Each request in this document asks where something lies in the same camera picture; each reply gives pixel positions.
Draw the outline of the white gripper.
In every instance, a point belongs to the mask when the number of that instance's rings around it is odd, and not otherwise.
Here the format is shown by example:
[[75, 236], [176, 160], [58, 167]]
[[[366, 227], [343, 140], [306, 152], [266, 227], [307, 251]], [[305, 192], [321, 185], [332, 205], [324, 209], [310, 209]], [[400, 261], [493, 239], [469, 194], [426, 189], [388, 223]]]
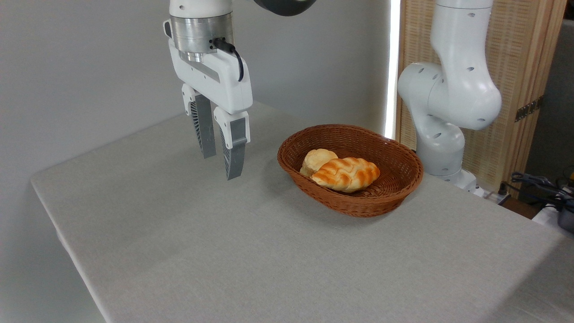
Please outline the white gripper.
[[244, 77], [238, 81], [240, 71], [236, 55], [217, 49], [203, 54], [202, 61], [197, 62], [193, 56], [189, 57], [175, 47], [174, 34], [170, 35], [168, 45], [174, 71], [184, 82], [181, 92], [185, 113], [192, 118], [203, 158], [217, 154], [212, 101], [218, 106], [214, 118], [219, 125], [227, 180], [241, 176], [245, 147], [250, 143], [246, 110], [253, 105], [247, 63], [243, 62]]

